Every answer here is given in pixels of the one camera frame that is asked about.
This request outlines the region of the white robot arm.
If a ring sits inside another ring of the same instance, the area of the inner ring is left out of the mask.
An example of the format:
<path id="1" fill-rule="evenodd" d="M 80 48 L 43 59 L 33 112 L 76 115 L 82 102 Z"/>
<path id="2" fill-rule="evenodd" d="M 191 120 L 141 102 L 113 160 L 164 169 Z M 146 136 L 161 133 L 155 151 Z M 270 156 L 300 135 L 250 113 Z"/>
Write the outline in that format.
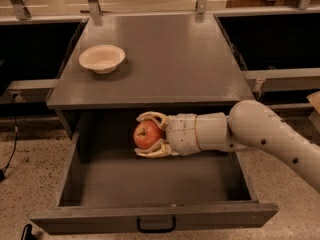
<path id="1" fill-rule="evenodd" d="M 320 146 L 292 129 L 270 108 L 255 100 L 236 103 L 228 114 L 165 115 L 145 112 L 139 123 L 151 121 L 160 135 L 137 155 L 147 158 L 190 155 L 217 150 L 262 150 L 279 159 L 316 191 L 320 191 Z"/>

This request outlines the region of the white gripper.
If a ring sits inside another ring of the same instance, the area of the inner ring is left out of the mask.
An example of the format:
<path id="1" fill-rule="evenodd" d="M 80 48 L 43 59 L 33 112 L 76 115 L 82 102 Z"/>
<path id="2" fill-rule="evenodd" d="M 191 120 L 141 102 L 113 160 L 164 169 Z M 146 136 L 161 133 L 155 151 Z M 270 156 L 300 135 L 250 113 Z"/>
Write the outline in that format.
<path id="1" fill-rule="evenodd" d="M 162 158 L 167 156 L 182 155 L 200 152 L 196 138 L 196 115 L 178 114 L 165 115 L 160 112 L 148 111 L 140 114 L 137 122 L 151 120 L 159 129 L 166 129 L 166 141 L 158 140 L 148 149 L 135 148 L 138 156 L 145 158 Z"/>

